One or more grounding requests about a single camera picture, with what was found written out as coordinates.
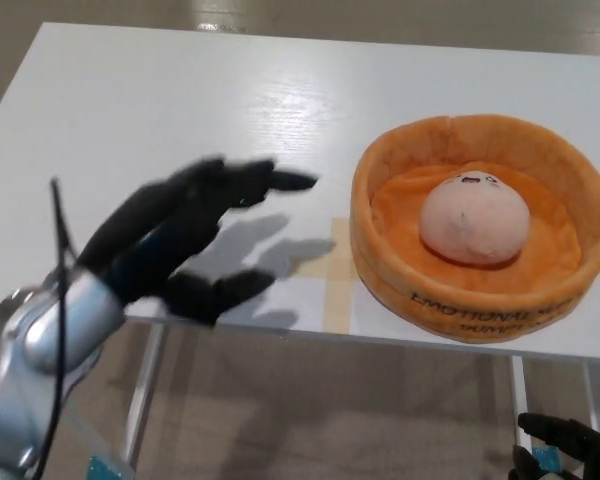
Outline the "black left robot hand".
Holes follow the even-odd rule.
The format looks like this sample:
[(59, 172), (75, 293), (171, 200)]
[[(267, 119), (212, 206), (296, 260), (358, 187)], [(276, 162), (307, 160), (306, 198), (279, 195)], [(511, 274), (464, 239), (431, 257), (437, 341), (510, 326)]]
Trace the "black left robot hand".
[(227, 211), (253, 207), (270, 191), (309, 190), (317, 180), (279, 169), (271, 158), (203, 158), (138, 188), (95, 231), (77, 263), (125, 305), (154, 297), (173, 316), (214, 326), (273, 285), (275, 275), (251, 268), (211, 280), (181, 266), (214, 241)]

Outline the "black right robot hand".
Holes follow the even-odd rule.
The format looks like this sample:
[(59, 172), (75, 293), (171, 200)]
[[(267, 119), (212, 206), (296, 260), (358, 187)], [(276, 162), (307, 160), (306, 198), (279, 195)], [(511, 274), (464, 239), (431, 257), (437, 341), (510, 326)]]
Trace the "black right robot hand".
[[(567, 456), (583, 463), (582, 479), (600, 480), (600, 433), (576, 420), (537, 413), (518, 415), (518, 426), (547, 445), (557, 447)], [(567, 470), (551, 471), (525, 448), (514, 446), (513, 469), (509, 479), (579, 479)]]

